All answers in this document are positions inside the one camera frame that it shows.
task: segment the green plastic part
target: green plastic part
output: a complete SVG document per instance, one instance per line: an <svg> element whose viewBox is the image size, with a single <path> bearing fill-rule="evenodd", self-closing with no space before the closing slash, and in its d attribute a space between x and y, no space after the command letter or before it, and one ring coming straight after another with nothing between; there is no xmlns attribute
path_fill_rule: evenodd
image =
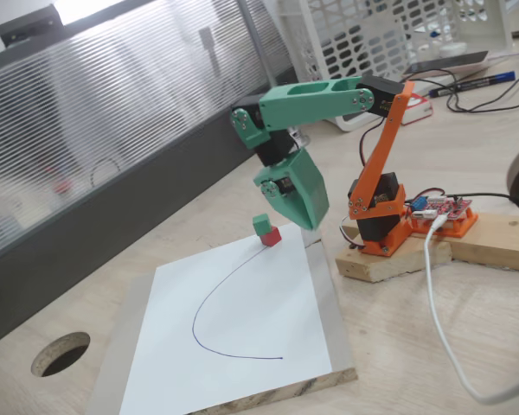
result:
<svg viewBox="0 0 519 415"><path fill-rule="evenodd" d="M263 168L253 182L277 212L304 229L317 229L329 210L323 177L305 148Z"/></svg>
<svg viewBox="0 0 519 415"><path fill-rule="evenodd" d="M248 111L238 108L231 113L231 122L238 133L242 143L249 149L253 149L269 140L269 132L258 129L250 119Z"/></svg>
<svg viewBox="0 0 519 415"><path fill-rule="evenodd" d="M271 232L271 222L267 214L259 214L252 219L253 228L258 236L267 235Z"/></svg>
<svg viewBox="0 0 519 415"><path fill-rule="evenodd" d="M370 110L375 97L369 89L356 89L361 78L275 86L259 100L263 119L268 120L266 129L284 130L292 125Z"/></svg>

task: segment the hole in desk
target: hole in desk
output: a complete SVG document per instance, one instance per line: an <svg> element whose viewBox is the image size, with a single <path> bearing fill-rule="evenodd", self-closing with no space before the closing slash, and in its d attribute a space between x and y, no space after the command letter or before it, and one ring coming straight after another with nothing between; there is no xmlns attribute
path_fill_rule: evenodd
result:
<svg viewBox="0 0 519 415"><path fill-rule="evenodd" d="M73 365L87 351L90 335L83 332L64 335L48 344L31 365L31 373L43 378Z"/></svg>

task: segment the white usb cable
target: white usb cable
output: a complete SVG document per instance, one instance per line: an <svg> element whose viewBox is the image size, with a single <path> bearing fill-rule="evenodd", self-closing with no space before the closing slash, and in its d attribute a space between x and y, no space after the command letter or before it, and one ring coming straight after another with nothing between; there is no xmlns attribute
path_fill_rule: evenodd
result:
<svg viewBox="0 0 519 415"><path fill-rule="evenodd" d="M459 381L465 388L465 390L479 403L483 405L494 405L499 404L501 402L505 402L506 400L510 400L516 396L519 396L519 383L509 387L499 393L495 393L493 395L483 396L479 392L475 390L475 388L471 385L467 377L465 376L464 369L459 364L458 358L453 353L448 340L444 334L444 330L440 325L439 317L436 313L436 308L434 306L434 297L433 297L433 278L431 276L431 257L429 254L429 243L431 241L431 237L434 232L442 227L448 219L447 214L439 215L431 225L431 229L426 235L424 251L425 251L425 265L426 265L426 288L429 294L429 306L431 308L432 319L434 320L434 325L436 326L436 330L439 333L440 340L444 345L444 349L452 362L454 369L456 369L456 373L458 374Z"/></svg>

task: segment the robotic arm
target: robotic arm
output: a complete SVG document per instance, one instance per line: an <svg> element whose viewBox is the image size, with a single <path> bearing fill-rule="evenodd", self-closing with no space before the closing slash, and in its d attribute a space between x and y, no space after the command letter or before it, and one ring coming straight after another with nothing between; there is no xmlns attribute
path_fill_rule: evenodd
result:
<svg viewBox="0 0 519 415"><path fill-rule="evenodd" d="M287 128L356 112L387 118L381 139L349 192L349 216L358 221L363 252L390 256L412 232L401 218L406 193L394 173L382 175L413 90L371 75L276 86L246 97L232 110L242 142L264 168L253 179L272 207L304 229L316 229L329 201L324 180L306 149L292 151Z"/></svg>

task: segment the gray partition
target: gray partition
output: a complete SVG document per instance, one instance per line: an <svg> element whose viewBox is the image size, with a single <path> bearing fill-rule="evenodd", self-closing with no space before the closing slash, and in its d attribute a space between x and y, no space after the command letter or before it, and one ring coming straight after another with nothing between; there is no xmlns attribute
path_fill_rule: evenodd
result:
<svg viewBox="0 0 519 415"><path fill-rule="evenodd" d="M266 76L236 3L131 3L0 54L0 337L250 156L227 113Z"/></svg>

